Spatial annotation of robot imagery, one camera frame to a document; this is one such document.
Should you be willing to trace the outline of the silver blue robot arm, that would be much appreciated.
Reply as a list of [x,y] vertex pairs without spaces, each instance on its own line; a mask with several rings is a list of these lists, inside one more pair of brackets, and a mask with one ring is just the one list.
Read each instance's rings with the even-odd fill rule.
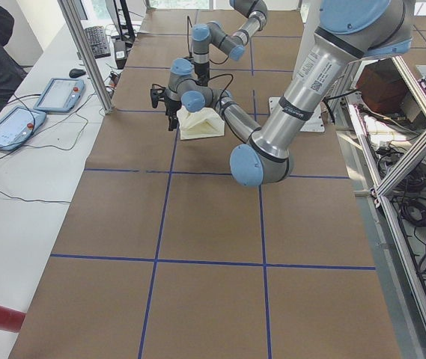
[[192,56],[174,60],[166,86],[150,89],[152,105],[165,104],[171,129],[177,112],[213,109],[240,139],[230,156],[234,179],[244,186],[282,181],[293,169],[289,147],[345,67],[362,59],[406,53],[412,43],[413,1],[322,1],[314,45],[264,125],[255,122],[223,89],[209,82],[209,49],[233,60],[242,57],[252,36],[264,29],[268,9],[263,1],[233,1],[245,23],[226,34],[219,23],[192,29]]
[[229,4],[246,18],[233,34],[227,34],[216,21],[192,27],[192,64],[200,86],[207,86],[210,80],[210,46],[215,46],[227,59],[238,61],[251,37],[267,24],[268,9],[264,1],[239,0]]

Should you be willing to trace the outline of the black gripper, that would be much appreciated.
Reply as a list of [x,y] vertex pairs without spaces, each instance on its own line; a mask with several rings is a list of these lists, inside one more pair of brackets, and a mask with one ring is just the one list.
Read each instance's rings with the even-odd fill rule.
[[197,77],[197,82],[200,85],[207,85],[210,80],[210,62],[198,63],[194,62],[194,71]]
[[165,104],[165,114],[168,116],[168,130],[177,129],[177,112],[181,109],[181,101],[167,88],[159,84],[152,84],[150,101],[153,108],[160,102]]

